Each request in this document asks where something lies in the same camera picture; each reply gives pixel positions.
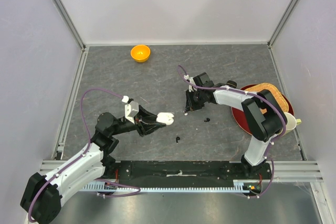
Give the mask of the white earbud charging case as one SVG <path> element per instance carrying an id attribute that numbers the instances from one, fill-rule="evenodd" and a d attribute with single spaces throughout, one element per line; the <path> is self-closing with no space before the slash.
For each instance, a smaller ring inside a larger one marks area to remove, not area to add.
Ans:
<path id="1" fill-rule="evenodd" d="M 156 121 L 166 125 L 171 125 L 174 122 L 174 114 L 168 112 L 160 112 L 157 114 Z"/>

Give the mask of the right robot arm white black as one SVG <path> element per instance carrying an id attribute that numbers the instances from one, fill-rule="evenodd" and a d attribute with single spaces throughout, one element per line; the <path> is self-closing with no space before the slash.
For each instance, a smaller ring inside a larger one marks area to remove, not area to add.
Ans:
<path id="1" fill-rule="evenodd" d="M 226 105 L 244 113 L 251 140 L 241 157 L 240 172 L 245 178 L 254 178 L 267 159 L 271 141 L 286 131 L 287 118 L 271 91 L 237 89 L 232 81 L 214 84 L 205 72 L 195 77 L 180 76 L 188 84 L 185 113 L 199 110 L 205 103 Z"/>

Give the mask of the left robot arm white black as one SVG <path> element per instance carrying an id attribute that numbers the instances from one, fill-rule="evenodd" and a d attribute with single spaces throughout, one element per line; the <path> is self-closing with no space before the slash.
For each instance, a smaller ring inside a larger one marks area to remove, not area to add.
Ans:
<path id="1" fill-rule="evenodd" d="M 171 125 L 172 113 L 153 114 L 136 102 L 125 105 L 125 115 L 117 118 L 109 112 L 99 115 L 94 135 L 76 155 L 51 172 L 30 176 L 20 206 L 31 223 L 51 223 L 62 206 L 91 181 L 111 178 L 116 160 L 110 155 L 118 144 L 116 135 L 136 131 L 146 136 Z"/>

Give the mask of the red lacquer round tray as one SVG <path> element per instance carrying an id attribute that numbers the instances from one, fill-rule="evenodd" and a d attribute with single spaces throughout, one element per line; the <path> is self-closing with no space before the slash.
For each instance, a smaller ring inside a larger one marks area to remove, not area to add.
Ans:
<path id="1" fill-rule="evenodd" d="M 245 90 L 246 88 L 251 87 L 253 85 L 256 85 L 256 84 L 250 84 L 250 85 L 244 86 L 244 87 L 241 88 L 241 90 Z M 289 112 L 288 113 L 291 113 L 292 115 L 294 115 L 294 111 L 293 111 L 292 105 L 290 104 L 289 100 L 284 95 L 283 95 L 283 97 L 287 100 L 287 102 L 289 104 Z M 232 108 L 232 114 L 233 114 L 233 117 L 234 117 L 236 123 L 239 125 L 239 127 L 242 128 L 245 132 L 247 132 L 248 134 L 251 135 L 251 132 L 250 132 L 250 129 L 248 127 L 248 124 L 247 124 L 247 121 L 246 121 L 246 118 L 245 118 L 245 115 L 244 115 L 243 111 Z"/>

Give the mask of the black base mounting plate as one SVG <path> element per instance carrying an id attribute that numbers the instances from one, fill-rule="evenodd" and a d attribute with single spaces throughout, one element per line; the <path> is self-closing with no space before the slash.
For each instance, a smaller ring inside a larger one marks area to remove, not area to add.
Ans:
<path id="1" fill-rule="evenodd" d="M 256 168 L 230 161 L 116 161 L 105 168 L 100 179 L 127 186 L 148 185 L 224 185 L 233 180 L 265 181 L 271 179 L 269 163 Z"/>

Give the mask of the orange plastic bowl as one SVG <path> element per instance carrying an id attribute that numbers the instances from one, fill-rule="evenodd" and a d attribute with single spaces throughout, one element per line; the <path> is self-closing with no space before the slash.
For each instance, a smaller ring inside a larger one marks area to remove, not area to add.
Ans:
<path id="1" fill-rule="evenodd" d="M 131 49 L 130 55 L 134 61 L 143 63 L 146 62 L 151 54 L 151 49 L 146 45 L 136 45 Z"/>

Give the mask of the woven bamboo tray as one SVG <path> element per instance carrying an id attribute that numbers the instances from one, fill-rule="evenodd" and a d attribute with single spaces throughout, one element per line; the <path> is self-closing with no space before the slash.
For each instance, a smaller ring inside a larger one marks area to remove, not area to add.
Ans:
<path id="1" fill-rule="evenodd" d="M 275 100 L 279 104 L 280 108 L 283 112 L 289 112 L 289 104 L 281 92 L 278 90 L 276 86 L 271 83 L 260 83 L 248 87 L 245 89 L 248 92 L 261 92 L 262 90 L 269 90 L 271 94 L 274 96 Z"/>

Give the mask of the pale yellow cup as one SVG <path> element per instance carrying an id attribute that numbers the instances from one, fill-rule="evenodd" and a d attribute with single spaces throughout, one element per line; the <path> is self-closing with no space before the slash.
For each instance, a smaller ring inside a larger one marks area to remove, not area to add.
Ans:
<path id="1" fill-rule="evenodd" d="M 298 125 L 300 125 L 302 120 L 295 118 L 291 113 L 285 112 L 284 114 L 287 119 L 286 131 L 284 133 L 284 135 L 286 135 L 289 132 L 293 131 Z"/>

